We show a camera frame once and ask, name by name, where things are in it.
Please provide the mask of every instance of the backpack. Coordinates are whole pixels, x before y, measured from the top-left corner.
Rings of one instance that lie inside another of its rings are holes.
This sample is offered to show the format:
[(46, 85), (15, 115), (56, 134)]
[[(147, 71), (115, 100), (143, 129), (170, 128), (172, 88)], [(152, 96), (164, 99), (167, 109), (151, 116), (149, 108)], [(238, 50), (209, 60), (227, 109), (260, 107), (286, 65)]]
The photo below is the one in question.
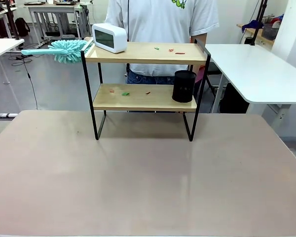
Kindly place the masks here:
[(248, 107), (249, 103), (242, 98), (232, 84), (228, 83), (221, 100), (220, 112), (222, 114), (245, 114)]
[(21, 37), (27, 36), (31, 31), (29, 25), (25, 22), (25, 20), (22, 17), (15, 20), (15, 26), (18, 30), (19, 36)]

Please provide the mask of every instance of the teal microfiber duster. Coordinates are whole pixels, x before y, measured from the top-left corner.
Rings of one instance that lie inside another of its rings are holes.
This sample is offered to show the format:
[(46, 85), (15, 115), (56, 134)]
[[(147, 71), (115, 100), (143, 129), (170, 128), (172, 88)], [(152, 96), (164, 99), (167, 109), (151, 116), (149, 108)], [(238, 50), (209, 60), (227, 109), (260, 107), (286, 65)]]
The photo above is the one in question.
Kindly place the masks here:
[(48, 49), (26, 49), (22, 50), (21, 53), (24, 55), (53, 54), (55, 55), (55, 61), (60, 63), (78, 63), (81, 62), (80, 51), (87, 43), (84, 40), (59, 40), (51, 43)]

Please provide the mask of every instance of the jeans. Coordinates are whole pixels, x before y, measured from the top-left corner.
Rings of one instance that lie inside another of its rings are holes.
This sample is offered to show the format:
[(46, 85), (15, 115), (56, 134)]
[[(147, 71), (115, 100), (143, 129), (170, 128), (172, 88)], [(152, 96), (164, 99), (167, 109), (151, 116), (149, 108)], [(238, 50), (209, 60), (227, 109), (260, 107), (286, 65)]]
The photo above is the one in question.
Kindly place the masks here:
[(174, 77), (149, 77), (129, 71), (127, 84), (173, 85)]

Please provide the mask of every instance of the clock display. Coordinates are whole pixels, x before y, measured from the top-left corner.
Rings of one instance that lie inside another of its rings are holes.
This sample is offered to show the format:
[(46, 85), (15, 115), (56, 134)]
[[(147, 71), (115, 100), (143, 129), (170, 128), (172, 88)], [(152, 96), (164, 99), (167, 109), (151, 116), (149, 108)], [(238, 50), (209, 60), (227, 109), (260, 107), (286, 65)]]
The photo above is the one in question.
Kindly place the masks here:
[(102, 31), (95, 31), (95, 39), (98, 43), (101, 43), (107, 47), (114, 48), (114, 38), (113, 35), (104, 33)]

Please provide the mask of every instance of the person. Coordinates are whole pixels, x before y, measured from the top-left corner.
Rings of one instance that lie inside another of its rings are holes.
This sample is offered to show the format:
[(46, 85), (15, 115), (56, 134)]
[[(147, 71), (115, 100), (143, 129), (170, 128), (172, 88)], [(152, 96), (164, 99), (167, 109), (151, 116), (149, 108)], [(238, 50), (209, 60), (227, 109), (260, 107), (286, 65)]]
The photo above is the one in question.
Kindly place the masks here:
[[(126, 30), (131, 42), (206, 43), (219, 26), (216, 0), (110, 0), (106, 23)], [(131, 64), (129, 84), (173, 84), (187, 65)], [(193, 71), (198, 73), (199, 66)]]

